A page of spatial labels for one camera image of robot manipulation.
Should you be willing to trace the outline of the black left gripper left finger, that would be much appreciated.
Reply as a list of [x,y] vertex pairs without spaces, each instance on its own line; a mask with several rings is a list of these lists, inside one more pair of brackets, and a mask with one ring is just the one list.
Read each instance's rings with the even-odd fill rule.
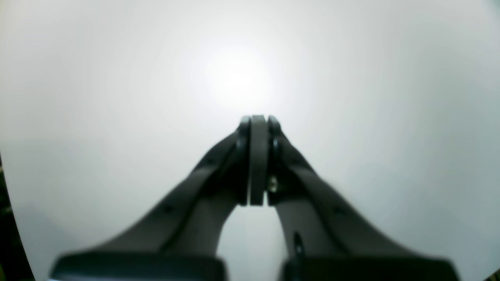
[[213,146],[144,217],[103,244],[65,254],[52,281],[225,281],[221,230],[248,203],[252,117]]

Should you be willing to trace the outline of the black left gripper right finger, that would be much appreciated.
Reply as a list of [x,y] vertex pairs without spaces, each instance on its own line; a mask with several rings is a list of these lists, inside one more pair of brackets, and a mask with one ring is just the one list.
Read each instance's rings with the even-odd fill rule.
[[258,117],[258,190],[280,219],[288,258],[280,281],[457,281],[451,262],[418,254],[372,226],[282,132]]

